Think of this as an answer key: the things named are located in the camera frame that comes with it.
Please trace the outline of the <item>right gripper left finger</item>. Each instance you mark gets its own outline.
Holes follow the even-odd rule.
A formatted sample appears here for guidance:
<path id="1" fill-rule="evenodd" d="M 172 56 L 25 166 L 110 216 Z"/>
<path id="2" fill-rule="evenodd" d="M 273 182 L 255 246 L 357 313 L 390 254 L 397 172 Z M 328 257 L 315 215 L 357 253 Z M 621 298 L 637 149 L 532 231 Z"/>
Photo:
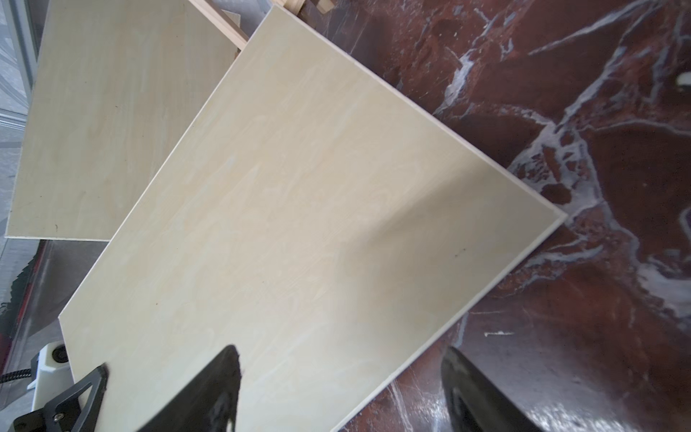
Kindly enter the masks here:
<path id="1" fill-rule="evenodd" d="M 142 431 L 234 431 L 241 383 L 239 353 L 226 346 Z"/>

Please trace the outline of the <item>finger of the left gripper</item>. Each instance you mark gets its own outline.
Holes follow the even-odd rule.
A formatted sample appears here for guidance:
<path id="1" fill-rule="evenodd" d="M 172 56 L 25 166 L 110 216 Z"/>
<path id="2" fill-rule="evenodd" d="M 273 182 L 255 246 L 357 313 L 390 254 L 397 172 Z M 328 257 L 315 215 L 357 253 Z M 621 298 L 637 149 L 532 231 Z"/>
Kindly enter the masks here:
<path id="1" fill-rule="evenodd" d="M 107 381 L 107 366 L 99 365 L 42 408 L 16 418 L 10 432 L 95 431 Z"/>

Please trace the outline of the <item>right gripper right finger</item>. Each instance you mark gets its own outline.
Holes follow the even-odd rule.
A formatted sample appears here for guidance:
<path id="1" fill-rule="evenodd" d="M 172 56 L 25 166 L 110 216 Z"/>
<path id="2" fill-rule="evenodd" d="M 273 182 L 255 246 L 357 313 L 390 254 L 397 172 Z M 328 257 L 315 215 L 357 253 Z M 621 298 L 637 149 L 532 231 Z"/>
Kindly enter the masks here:
<path id="1" fill-rule="evenodd" d="M 455 347 L 444 351 L 441 380 L 453 431 L 541 431 Z"/>

